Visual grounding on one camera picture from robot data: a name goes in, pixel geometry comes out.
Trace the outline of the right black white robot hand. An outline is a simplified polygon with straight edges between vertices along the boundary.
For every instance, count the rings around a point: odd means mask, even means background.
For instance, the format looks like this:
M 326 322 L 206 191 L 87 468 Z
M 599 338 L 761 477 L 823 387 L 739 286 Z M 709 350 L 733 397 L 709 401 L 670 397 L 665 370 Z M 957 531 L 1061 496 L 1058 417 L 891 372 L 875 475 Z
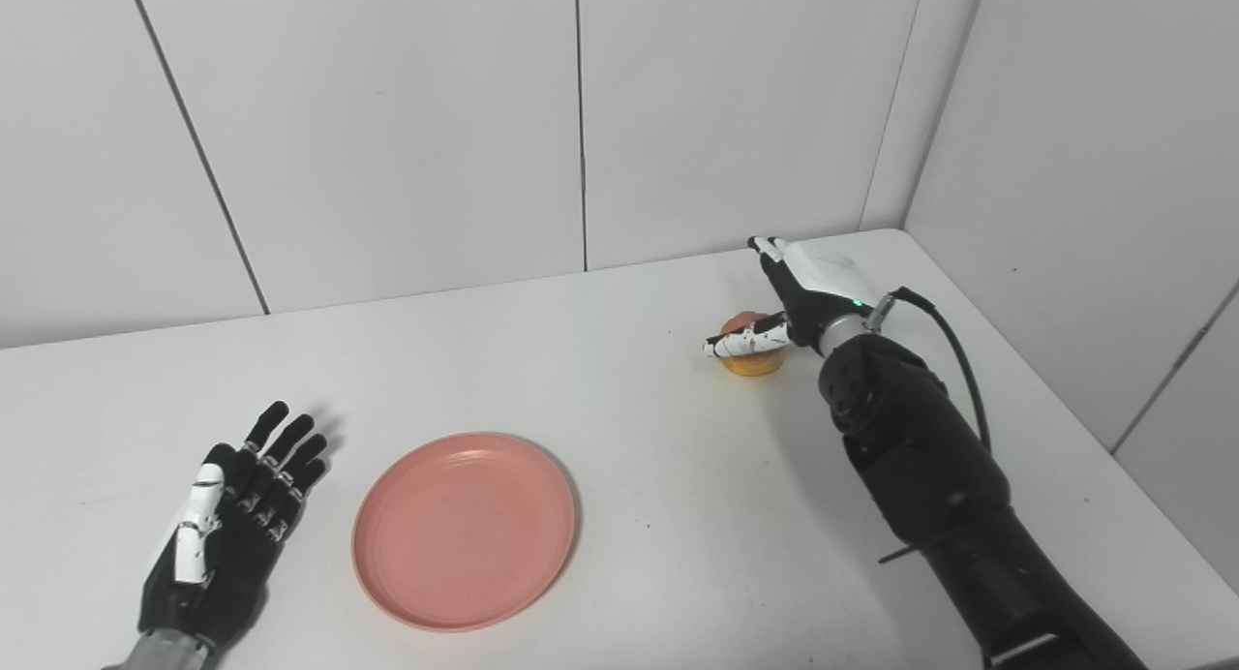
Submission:
M 881 298 L 847 258 L 817 256 L 804 241 L 779 237 L 750 237 L 747 246 L 756 251 L 783 308 L 710 336 L 703 344 L 707 357 L 760 355 L 788 347 L 818 350 L 829 327 L 840 320 L 867 320 Z

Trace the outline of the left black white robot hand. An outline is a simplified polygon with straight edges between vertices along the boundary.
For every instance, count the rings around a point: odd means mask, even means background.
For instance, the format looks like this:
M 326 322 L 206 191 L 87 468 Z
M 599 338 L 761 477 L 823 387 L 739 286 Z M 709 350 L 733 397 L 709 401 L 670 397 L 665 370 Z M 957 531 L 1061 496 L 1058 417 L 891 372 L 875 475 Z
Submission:
M 213 445 L 180 521 L 142 582 L 138 633 L 176 633 L 225 651 L 254 625 L 266 582 L 326 474 L 325 435 L 273 402 L 240 445 Z

